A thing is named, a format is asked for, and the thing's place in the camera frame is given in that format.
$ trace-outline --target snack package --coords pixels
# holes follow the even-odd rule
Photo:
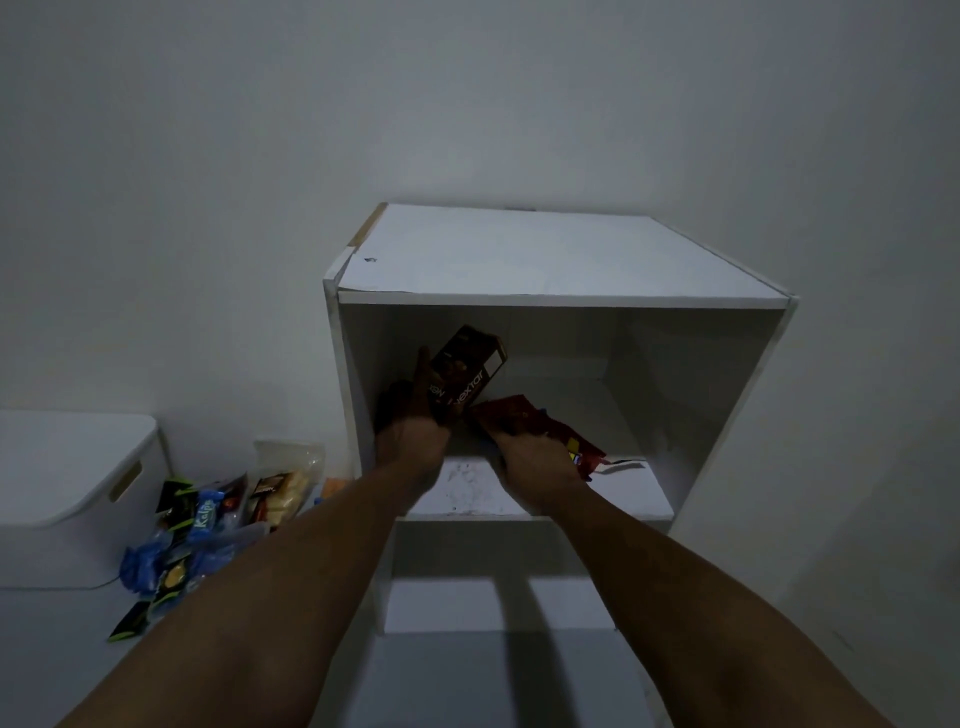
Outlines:
[[[265,477],[251,493],[255,501],[251,522],[267,522],[271,528],[297,515],[309,490],[309,479],[303,471]]]
[[[220,518],[217,520],[217,531],[232,531],[242,526],[244,508],[247,505],[247,491],[249,490],[247,474],[244,473],[232,480],[213,483],[207,487],[224,494],[223,502],[220,503],[218,509]]]
[[[499,337],[462,326],[430,362],[430,409],[449,423],[463,414],[507,360]]]
[[[303,505],[324,472],[324,446],[259,440],[253,443],[257,464],[248,512],[250,522],[266,522],[272,529],[289,521]]]
[[[174,606],[186,588],[189,561],[192,554],[181,556],[167,564],[156,586],[154,601],[150,605],[150,619],[156,619]]]
[[[110,636],[107,637],[107,642],[116,643],[120,642],[121,640],[129,640],[131,637],[139,637],[142,635],[149,624],[147,621],[147,614],[149,613],[149,610],[149,599],[141,599],[134,604],[130,611],[124,615],[119,622],[117,622],[117,625],[113,628]]]
[[[160,577],[163,554],[170,547],[168,533],[137,548],[126,548],[120,562],[120,583],[136,595],[152,597]]]
[[[196,490],[193,483],[179,477],[172,477],[163,481],[163,487],[160,488],[160,500],[156,504],[158,515],[166,515],[177,504],[177,498],[184,493],[191,493]]]
[[[162,514],[160,525],[171,533],[173,543],[182,543],[197,515],[197,489],[184,481],[166,481],[157,512]]]
[[[194,516],[193,525],[186,535],[188,544],[205,541],[213,534],[217,525],[217,509],[223,499],[224,494],[216,490],[204,489],[197,493],[197,515]]]
[[[577,466],[577,472],[584,480],[605,463],[606,453],[572,427],[558,422],[538,410],[523,395],[513,395],[502,400],[491,400],[474,405],[469,410],[474,420],[488,420],[497,423],[508,432],[525,430],[532,435],[547,435],[566,445],[570,459]]]

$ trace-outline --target storage box handle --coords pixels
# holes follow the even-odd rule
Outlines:
[[[109,499],[111,503],[115,503],[118,498],[127,492],[127,489],[133,484],[133,482],[143,473],[143,466],[140,465],[140,461],[137,460],[133,463],[130,468],[120,476],[120,479],[113,484],[113,487],[110,488]]]

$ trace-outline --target right hand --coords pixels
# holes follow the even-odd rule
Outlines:
[[[588,488],[566,447],[546,435],[520,431],[510,434],[496,422],[478,418],[493,437],[507,463],[507,485],[521,501],[539,513],[549,511],[557,497]]]

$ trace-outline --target shelf top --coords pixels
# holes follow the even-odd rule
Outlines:
[[[785,308],[780,291],[649,217],[389,205],[343,303]]]

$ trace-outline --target shelf panel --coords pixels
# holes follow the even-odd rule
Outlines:
[[[785,308],[787,297],[649,217],[390,205],[342,303]]]
[[[597,379],[497,376],[485,399],[523,394],[551,417],[571,425],[611,458],[641,455],[613,397]],[[433,488],[410,509],[408,521],[531,520],[504,490],[493,442],[479,440],[458,425],[449,455]],[[674,512],[649,467],[593,476],[590,486],[627,513],[645,521],[669,521]]]

